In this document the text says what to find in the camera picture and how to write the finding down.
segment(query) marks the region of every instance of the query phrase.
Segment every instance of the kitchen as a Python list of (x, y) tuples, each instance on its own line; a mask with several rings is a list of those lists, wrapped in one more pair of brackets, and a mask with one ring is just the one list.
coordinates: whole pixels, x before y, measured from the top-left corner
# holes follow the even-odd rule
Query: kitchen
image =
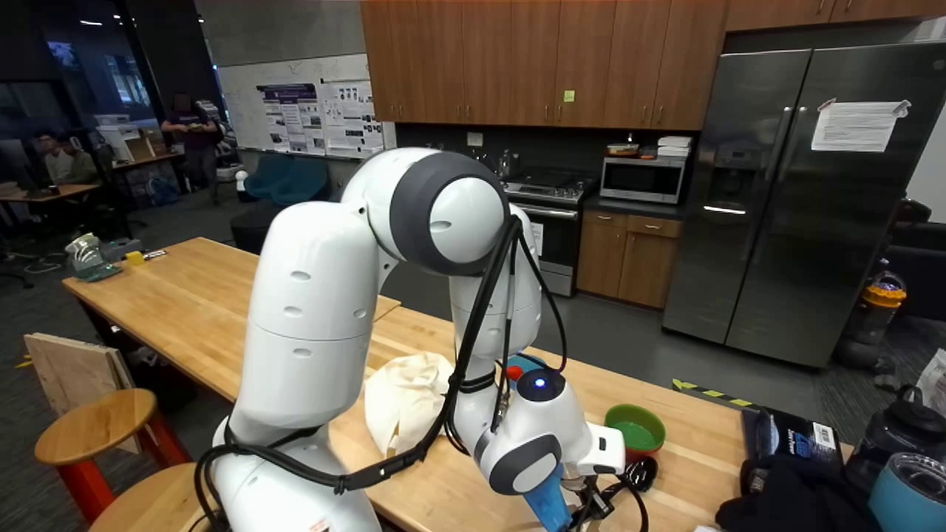
[[(909, 93), (909, 115), (923, 133), (914, 130), (909, 133), (910, 138), (894, 135), (894, 148), (903, 140), (900, 151), (909, 152), (900, 161), (900, 173), (914, 167), (943, 105), (941, 90), (929, 89), (920, 72), (895, 72), (900, 58), (830, 58), (823, 49), (903, 43), (916, 40), (920, 31), (941, 34), (943, 30), (934, 21), (923, 24), (937, 15), (946, 15), (943, 0), (790, 0), (770, 5), (755, 0), (410, 0), (396, 7), (384, 0), (366, 0), (362, 5), (375, 112), (400, 123), (400, 145), (464, 151), (498, 167), (512, 201), (542, 220), (545, 271), (555, 293), (573, 293), (567, 302), (580, 306), (573, 313), (598, 313), (613, 327), (638, 330), (648, 336), (642, 350), (663, 350), (663, 346), (691, 336), (700, 338), (687, 341), (691, 350), (730, 346), (742, 355), (727, 358), (727, 367), (765, 367), (761, 374), (742, 374), (733, 386), (761, 389), (762, 396), (765, 371), (824, 368), (830, 364), (904, 183), (903, 177), (895, 183), (869, 180), (876, 183), (872, 192), (877, 192), (876, 204), (830, 201), (830, 195), (857, 197), (857, 183), (839, 183), (835, 192), (790, 185), (792, 195), (824, 197), (827, 192), (827, 201), (817, 210), (845, 204), (864, 223), (852, 239), (838, 239), (838, 253), (823, 247), (823, 265), (839, 262), (838, 256), (849, 259), (845, 271), (823, 269), (824, 278), (838, 278), (835, 294), (823, 288), (804, 299), (804, 288), (796, 288), (798, 294), (792, 299), (790, 288), (770, 306), (773, 288), (758, 284), (770, 271), (747, 271), (747, 262), (762, 256), (752, 259), (752, 250), (765, 247), (765, 241), (758, 241), (765, 232), (765, 217), (796, 216), (798, 228), (824, 217), (820, 217), (823, 213), (808, 213), (804, 204), (765, 210), (774, 185), (761, 183), (770, 171), (790, 173), (796, 167), (774, 160), (783, 155), (786, 145), (809, 140), (796, 138), (802, 130), (817, 130), (820, 109), (808, 105), (820, 105), (827, 96), (842, 104), (845, 93), (849, 99), (903, 99), (903, 86), (888, 78), (910, 78), (916, 86)], [(804, 52), (773, 58), (765, 55), (773, 49)], [(861, 70), (888, 72), (830, 77), (830, 70), (855, 61)], [(877, 86), (877, 90), (864, 93), (852, 81)], [(724, 135), (747, 138), (758, 123), (762, 123), (761, 135), (765, 135), (761, 145), (739, 148), (724, 140)], [(660, 148), (684, 148), (687, 155), (684, 161), (679, 155), (660, 155)], [(823, 161), (824, 171), (839, 171), (852, 160), (823, 155)], [(606, 309), (589, 309), (585, 302), (628, 316), (613, 318)], [(656, 358), (648, 358), (644, 367), (628, 367), (638, 371), (663, 367), (660, 374), (672, 374), (668, 367), (687, 368), (687, 364)]]

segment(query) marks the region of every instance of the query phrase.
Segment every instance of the floor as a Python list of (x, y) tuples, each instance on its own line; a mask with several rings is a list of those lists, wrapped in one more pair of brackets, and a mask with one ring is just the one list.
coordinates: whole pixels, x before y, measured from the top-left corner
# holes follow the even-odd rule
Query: floor
[[(189, 195), (180, 204), (146, 210), (135, 217), (146, 247), (159, 247), (187, 237), (211, 237), (232, 241), (227, 217), (246, 207), (224, 197), (211, 207), (205, 195)], [(35, 278), (33, 288), (14, 279), (0, 279), (0, 529), (44, 532), (84, 529), (59, 479), (33, 461), (33, 443), (53, 418), (38, 380), (31, 367), (22, 367), (23, 334), (50, 330), (78, 338), (94, 338), (93, 325), (79, 306), (59, 285), (65, 271)], [(409, 306), (447, 316), (447, 279), (421, 269), (400, 269), (390, 275), (388, 294)], [(688, 378), (706, 386), (744, 396), (761, 404), (778, 404), (804, 417), (824, 418), (839, 427), (845, 439), (861, 439), (866, 417), (891, 401), (869, 374), (830, 367), (827, 371), (808, 371), (786, 364), (773, 364), (699, 338), (663, 334), (660, 313), (642, 309), (594, 294), (560, 299), (566, 316), (570, 355), (625, 374), (656, 384)], [(545, 322), (538, 346), (560, 347), (552, 318)], [(937, 322), (903, 318), (888, 338), (900, 361), (900, 374), (914, 380), (937, 346), (946, 346), (946, 327)], [(628, 401), (648, 404), (648, 396), (628, 396)], [(211, 430), (227, 412), (227, 404), (201, 393), (187, 408), (168, 412), (178, 433), (192, 454), (208, 449)], [(106, 474), (116, 486), (143, 479), (150, 464), (127, 454), (104, 457)]]

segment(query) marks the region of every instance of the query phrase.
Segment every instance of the white cloth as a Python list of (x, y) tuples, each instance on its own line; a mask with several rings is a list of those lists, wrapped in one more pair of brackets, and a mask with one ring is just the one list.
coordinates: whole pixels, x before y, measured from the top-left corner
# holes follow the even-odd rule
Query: white cloth
[(396, 454), (422, 439), (449, 389), (452, 364), (416, 350), (384, 364), (365, 384), (366, 427), (382, 454)]

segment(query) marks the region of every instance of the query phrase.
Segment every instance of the red stool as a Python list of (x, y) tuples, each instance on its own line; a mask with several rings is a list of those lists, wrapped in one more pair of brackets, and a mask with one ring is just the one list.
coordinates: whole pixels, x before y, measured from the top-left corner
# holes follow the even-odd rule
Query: red stool
[(94, 454), (140, 433), (146, 451), (162, 467), (184, 464), (187, 449), (156, 411), (150, 389), (118, 389), (65, 411), (35, 439), (35, 461), (57, 467), (84, 516), (93, 523), (112, 498), (112, 486), (101, 474)]

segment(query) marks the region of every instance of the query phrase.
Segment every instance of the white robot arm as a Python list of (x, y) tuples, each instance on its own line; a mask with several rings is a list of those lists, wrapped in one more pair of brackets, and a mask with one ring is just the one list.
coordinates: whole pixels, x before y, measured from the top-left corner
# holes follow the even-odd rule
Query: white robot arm
[[(542, 325), (524, 245), (493, 271), (489, 306), (477, 306), (509, 216), (530, 223), (486, 164), (425, 148), (378, 152), (339, 204), (286, 207), (261, 253), (239, 396), (217, 445), (239, 439), (326, 479), (342, 474), (326, 426), (359, 398), (378, 288), (409, 259), (449, 275), (455, 350), (471, 316), (481, 316), (477, 338), (468, 336), (471, 364), (459, 367), (468, 386), (449, 404), (449, 426), (498, 494), (530, 494), (563, 467), (567, 474), (625, 469), (620, 433), (585, 421), (552, 368), (526, 371), (498, 408), (498, 361), (526, 347)], [(258, 451), (212, 457), (212, 486), (237, 532), (378, 529), (365, 494), (347, 485), (310, 482)]]

